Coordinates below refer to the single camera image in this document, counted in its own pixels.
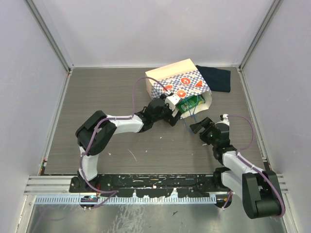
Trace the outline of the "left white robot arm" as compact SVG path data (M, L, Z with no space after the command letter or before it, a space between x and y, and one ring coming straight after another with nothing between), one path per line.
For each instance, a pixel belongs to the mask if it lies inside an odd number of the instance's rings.
M96 111L75 133L80 149L80 161L77 176L71 179L69 191L116 194L116 190L105 189L100 185L97 170L100 153L114 135L143 133L161 120L172 127L175 126L182 115L176 107L178 102L172 97L154 98L141 111L129 116L111 116L101 110Z

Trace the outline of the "green snack packet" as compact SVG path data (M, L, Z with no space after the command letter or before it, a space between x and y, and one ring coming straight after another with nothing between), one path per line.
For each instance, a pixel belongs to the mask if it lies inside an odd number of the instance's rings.
M191 96L183 99L179 104L177 104L177 108L180 112L185 113L201 103L205 103L205 99L202 95Z

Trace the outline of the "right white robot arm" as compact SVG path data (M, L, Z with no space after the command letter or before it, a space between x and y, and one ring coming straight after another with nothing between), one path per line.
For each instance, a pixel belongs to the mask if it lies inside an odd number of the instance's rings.
M263 170L241 155L230 141L229 116L223 114L215 123L206 117L190 125L193 133L207 145L212 146L214 158L222 165L213 174L213 185L218 191L227 188L241 200L250 219L283 217L286 208L277 174Z

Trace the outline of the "blue checkered paper bag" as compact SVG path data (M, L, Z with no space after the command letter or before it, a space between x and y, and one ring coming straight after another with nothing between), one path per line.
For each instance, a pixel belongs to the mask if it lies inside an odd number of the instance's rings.
M148 77L146 90L152 99L170 93L177 94L181 101L191 96L203 96L205 103L182 113L181 118L193 116L211 106L212 91L191 59L146 71L145 76Z

